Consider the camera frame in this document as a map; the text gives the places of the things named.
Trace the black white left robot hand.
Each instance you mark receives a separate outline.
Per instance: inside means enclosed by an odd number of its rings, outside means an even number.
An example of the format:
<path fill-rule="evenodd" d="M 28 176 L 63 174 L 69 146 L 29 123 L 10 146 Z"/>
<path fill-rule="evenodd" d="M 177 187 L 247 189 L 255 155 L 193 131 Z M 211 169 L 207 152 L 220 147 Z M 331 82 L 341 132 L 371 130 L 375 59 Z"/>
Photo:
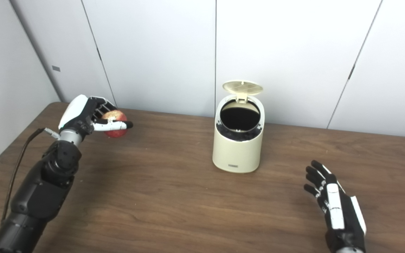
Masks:
<path fill-rule="evenodd" d="M 69 103 L 58 125 L 58 132 L 65 130 L 77 132 L 82 137 L 94 131 L 120 131 L 133 128 L 133 123 L 121 119 L 103 119 L 108 112 L 115 112 L 117 107 L 106 98 L 79 95 Z"/>

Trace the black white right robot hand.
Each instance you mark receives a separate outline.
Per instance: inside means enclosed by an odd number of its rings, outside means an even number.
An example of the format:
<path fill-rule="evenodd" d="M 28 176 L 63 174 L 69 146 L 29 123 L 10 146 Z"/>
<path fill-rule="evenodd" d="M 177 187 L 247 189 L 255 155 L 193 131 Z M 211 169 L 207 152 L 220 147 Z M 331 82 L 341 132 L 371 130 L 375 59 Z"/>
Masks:
<path fill-rule="evenodd" d="M 306 167 L 304 189 L 312 194 L 327 226 L 325 240 L 331 253 L 365 253 L 366 223 L 357 197 L 349 196 L 322 163 L 313 160 Z"/>

